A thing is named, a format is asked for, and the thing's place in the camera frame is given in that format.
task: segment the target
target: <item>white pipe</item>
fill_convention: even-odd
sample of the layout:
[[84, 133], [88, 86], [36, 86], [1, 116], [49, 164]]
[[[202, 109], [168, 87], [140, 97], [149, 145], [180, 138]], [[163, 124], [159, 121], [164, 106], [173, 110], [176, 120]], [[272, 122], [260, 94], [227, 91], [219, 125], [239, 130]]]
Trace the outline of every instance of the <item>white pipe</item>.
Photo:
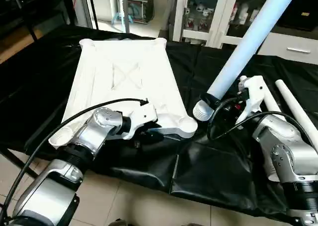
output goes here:
[[303, 110], [297, 99], [293, 96], [289, 88], [286, 84], [281, 80], [277, 80], [276, 86], [278, 87], [279, 91], [281, 92], [284, 100], [286, 101], [288, 107], [292, 111], [294, 117], [299, 122], [299, 124], [305, 129], [306, 133], [310, 137], [313, 142], [313, 147], [318, 152], [318, 131], [317, 128], [314, 126], [306, 112]]
[[[209, 88], [209, 94], [222, 99], [291, 1], [266, 1], [241, 42]], [[200, 121], [207, 121], [212, 114], [213, 110], [204, 101], [199, 101], [193, 109], [194, 117]]]
[[[263, 85], [263, 90], [265, 92], [264, 102], [268, 111], [282, 112], [265, 82]], [[281, 116], [281, 115], [275, 115], [275, 116], [280, 118], [281, 120], [286, 121], [284, 116]]]

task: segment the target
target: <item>light blue tube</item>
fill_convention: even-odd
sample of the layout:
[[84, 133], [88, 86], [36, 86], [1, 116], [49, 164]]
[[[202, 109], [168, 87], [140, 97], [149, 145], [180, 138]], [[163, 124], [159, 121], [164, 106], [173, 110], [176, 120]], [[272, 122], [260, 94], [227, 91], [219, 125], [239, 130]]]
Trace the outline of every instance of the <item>light blue tube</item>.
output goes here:
[[[241, 42], [207, 91], [209, 94], [222, 99], [291, 1], [266, 1]], [[193, 114], [200, 121], [207, 121], [211, 117], [212, 112], [213, 110], [209, 107], [207, 108], [207, 104], [202, 103], [202, 101], [199, 101], [193, 109]]]

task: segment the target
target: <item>black cloth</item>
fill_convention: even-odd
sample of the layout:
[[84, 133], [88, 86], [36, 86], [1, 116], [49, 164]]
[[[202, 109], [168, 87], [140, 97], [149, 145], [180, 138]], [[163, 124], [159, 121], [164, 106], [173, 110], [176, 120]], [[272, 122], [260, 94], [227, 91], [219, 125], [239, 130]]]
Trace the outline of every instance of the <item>black cloth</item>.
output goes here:
[[[60, 123], [80, 57], [79, 40], [144, 39], [65, 26], [0, 65], [0, 147], [30, 153]], [[166, 52], [189, 115], [217, 76], [231, 51], [167, 43]], [[242, 74], [262, 75], [282, 110], [290, 113], [274, 82], [282, 79], [318, 126], [318, 66], [278, 57], [254, 56]], [[236, 93], [237, 83], [229, 90]], [[279, 183], [267, 180], [260, 146], [247, 130], [236, 130], [213, 143], [206, 124], [195, 136], [107, 141], [92, 169], [100, 174], [161, 190], [177, 197], [253, 216], [288, 222]], [[47, 145], [40, 154], [52, 158]]]

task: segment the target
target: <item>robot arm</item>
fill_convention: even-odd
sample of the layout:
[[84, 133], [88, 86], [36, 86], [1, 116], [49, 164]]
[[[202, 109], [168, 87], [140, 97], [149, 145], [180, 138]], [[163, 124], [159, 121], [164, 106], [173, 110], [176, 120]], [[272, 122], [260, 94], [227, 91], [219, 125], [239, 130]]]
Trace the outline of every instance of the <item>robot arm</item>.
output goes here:
[[123, 117], [101, 107], [94, 111], [58, 156], [33, 181], [18, 200], [11, 225], [67, 226], [80, 202], [76, 191], [106, 138], [130, 139], [145, 123], [157, 120], [151, 104]]
[[293, 225], [318, 225], [318, 154], [306, 144], [299, 131], [282, 119], [268, 115], [259, 121], [253, 138], [263, 150], [264, 168], [277, 174]]

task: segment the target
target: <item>floor tile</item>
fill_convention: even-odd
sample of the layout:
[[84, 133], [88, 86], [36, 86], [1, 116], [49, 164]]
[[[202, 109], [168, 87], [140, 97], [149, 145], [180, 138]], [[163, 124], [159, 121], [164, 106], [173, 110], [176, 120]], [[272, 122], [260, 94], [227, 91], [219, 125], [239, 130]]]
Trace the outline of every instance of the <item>floor tile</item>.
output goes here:
[[[5, 201], [5, 196], [0, 195], [0, 203], [3, 204], [4, 201]], [[12, 200], [7, 211], [8, 216], [12, 216], [15, 204], [16, 204], [16, 200]]]
[[[9, 150], [10, 152], [12, 152], [13, 154], [15, 154], [16, 157], [18, 157], [21, 161], [23, 161], [24, 163], [26, 163], [26, 161], [29, 159], [29, 155], [26, 155], [22, 152], [19, 151], [14, 151], [14, 150]], [[36, 165], [38, 164], [37, 159], [35, 161], [33, 161], [30, 165], [30, 168], [32, 170], [34, 170], [34, 168], [36, 167]]]
[[210, 206], [122, 182], [104, 226], [116, 219], [134, 226], [209, 226]]
[[[35, 167], [35, 169], [33, 169], [37, 174], [40, 174], [45, 168], [46, 166], [49, 164], [49, 161], [46, 160], [41, 160], [41, 159], [36, 159], [37, 165]], [[29, 187], [29, 185], [33, 182], [33, 178], [28, 176], [26, 181], [24, 181], [20, 187], [16, 190], [15, 194], [13, 195], [13, 198], [15, 200], [18, 200], [21, 195], [23, 194], [23, 192]]]
[[[20, 168], [12, 164], [3, 155], [0, 154], [0, 195], [6, 196], [20, 172]], [[24, 175], [17, 190], [28, 179], [28, 175]]]
[[75, 219], [72, 219], [69, 226], [91, 226], [91, 225], [87, 224], [87, 223], [83, 223], [83, 222], [75, 220]]
[[107, 219], [116, 195], [119, 180], [86, 172], [84, 181], [77, 191], [79, 207], [74, 219], [95, 226], [102, 226]]
[[239, 212], [211, 206], [211, 226], [288, 226], [264, 217], [253, 217]]
[[[154, 19], [151, 20], [147, 25], [142, 23], [137, 23], [137, 22], [130, 23], [129, 25], [130, 33], [139, 35], [139, 36], [149, 36], [149, 37], [157, 38], [159, 31], [161, 29], [162, 18], [163, 16], [161, 15], [161, 13], [158, 13], [154, 16]], [[100, 30], [104, 30], [104, 31], [122, 32], [120, 21], [116, 21], [113, 25], [111, 25], [110, 22], [99, 21], [98, 27]]]

